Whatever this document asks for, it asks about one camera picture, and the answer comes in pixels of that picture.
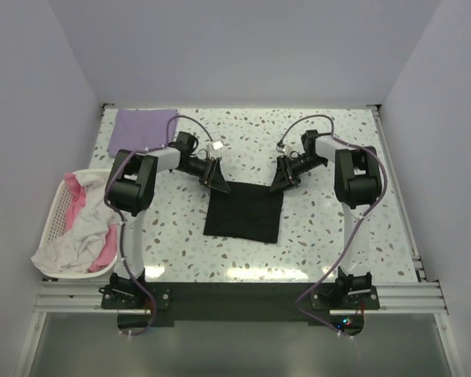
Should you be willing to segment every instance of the white wall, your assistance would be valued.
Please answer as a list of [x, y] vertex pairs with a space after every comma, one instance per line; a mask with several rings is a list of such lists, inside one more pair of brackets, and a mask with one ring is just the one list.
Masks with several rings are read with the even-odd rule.
[[98, 102], [47, 1], [0, 0], [0, 377], [39, 275], [29, 261], [63, 172], [89, 162]]
[[426, 272], [471, 377], [471, 0], [442, 0], [382, 106]]
[[439, 0], [50, 0], [117, 104], [363, 106], [387, 96]]

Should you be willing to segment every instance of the white cloth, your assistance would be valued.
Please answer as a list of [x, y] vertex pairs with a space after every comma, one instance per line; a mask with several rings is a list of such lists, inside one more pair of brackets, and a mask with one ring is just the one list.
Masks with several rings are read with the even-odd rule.
[[100, 255], [108, 227], [115, 224], [114, 211], [103, 201], [107, 179], [83, 171], [75, 176], [86, 190], [86, 205], [69, 231], [40, 247], [31, 257], [33, 264], [44, 273], [86, 273]]

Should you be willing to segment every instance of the lavender towel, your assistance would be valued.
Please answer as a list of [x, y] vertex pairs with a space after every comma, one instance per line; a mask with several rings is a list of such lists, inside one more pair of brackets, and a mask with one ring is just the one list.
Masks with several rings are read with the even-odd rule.
[[[108, 154], [115, 157], [120, 149], [144, 151], [166, 143], [167, 121], [178, 114], [176, 109], [126, 110], [119, 109], [115, 126], [108, 143]], [[171, 122], [170, 141], [176, 132], [178, 119]]]

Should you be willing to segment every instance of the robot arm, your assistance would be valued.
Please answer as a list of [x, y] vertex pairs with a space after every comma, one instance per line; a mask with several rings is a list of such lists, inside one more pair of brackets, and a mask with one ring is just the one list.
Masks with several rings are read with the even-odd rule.
[[[110, 188], [109, 202], [112, 206], [120, 209], [126, 219], [123, 249], [126, 252], [127, 265], [133, 276], [141, 276], [144, 271], [141, 253], [142, 229], [146, 210], [153, 200], [157, 173], [176, 169], [198, 177], [199, 183], [210, 189], [230, 192], [221, 173], [219, 158], [208, 156], [207, 159], [199, 159], [192, 156], [198, 143], [195, 136], [180, 132], [176, 140], [171, 142], [167, 148], [147, 155], [134, 155], [124, 166], [122, 175]], [[210, 145], [210, 147], [207, 150], [211, 151], [217, 146]], [[111, 178], [114, 177], [130, 153], [126, 150], [120, 150], [117, 153], [110, 173]], [[118, 250], [117, 254], [118, 259], [114, 272], [116, 276], [128, 280], [130, 275], [123, 265], [123, 253]]]
[[[380, 196], [382, 181], [378, 164], [369, 153], [348, 148], [337, 142], [331, 134], [318, 134], [308, 130], [301, 136], [304, 153], [291, 158], [291, 150], [284, 147], [284, 156], [277, 158], [277, 170], [270, 191], [283, 191], [301, 182], [303, 174], [317, 166], [335, 164], [334, 191], [344, 211], [344, 242], [348, 243], [360, 215]], [[373, 147], [367, 147], [376, 153]], [[340, 295], [354, 295], [369, 292], [371, 274], [369, 264], [370, 222], [365, 219], [338, 270], [336, 284]]]

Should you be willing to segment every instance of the black napkin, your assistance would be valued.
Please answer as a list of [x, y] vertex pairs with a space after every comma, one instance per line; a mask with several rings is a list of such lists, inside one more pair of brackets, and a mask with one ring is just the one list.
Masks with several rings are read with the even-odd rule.
[[242, 182], [228, 186], [229, 194], [211, 190], [204, 235], [277, 243], [283, 193]]

